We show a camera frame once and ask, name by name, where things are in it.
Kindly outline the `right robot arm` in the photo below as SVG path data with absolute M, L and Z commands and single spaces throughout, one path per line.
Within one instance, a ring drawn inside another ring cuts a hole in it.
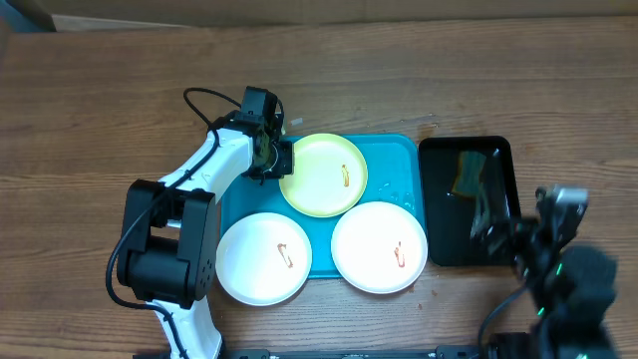
M 574 245 L 589 205 L 582 187 L 540 187 L 534 217 L 475 216 L 471 238 L 490 256 L 505 255 L 522 285 L 481 324 L 479 358 L 615 358 L 603 324 L 616 298 L 617 262 L 590 245 Z M 538 321 L 527 332 L 483 336 L 491 320 L 524 292 Z

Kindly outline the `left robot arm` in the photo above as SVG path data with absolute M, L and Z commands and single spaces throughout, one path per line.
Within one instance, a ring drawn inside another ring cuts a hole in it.
M 178 169 L 129 187 L 122 234 L 105 273 L 116 304 L 158 317 L 168 358 L 223 352 L 206 298 L 223 194 L 239 177 L 280 180 L 293 172 L 292 144 L 282 138 L 284 108 L 272 92 L 248 87 L 234 110 L 204 123 L 204 142 Z

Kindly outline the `green yellow sponge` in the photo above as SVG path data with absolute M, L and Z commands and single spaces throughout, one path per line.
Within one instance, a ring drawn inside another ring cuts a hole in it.
M 480 192 L 485 162 L 486 156 L 480 152 L 460 152 L 452 193 L 463 197 L 476 197 Z

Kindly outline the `yellow-green plate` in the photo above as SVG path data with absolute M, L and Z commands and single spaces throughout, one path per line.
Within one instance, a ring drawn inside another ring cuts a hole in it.
M 333 134 L 314 134 L 293 145 L 294 169 L 279 181 L 285 200 L 312 217 L 332 217 L 353 207 L 368 182 L 367 162 L 353 142 Z

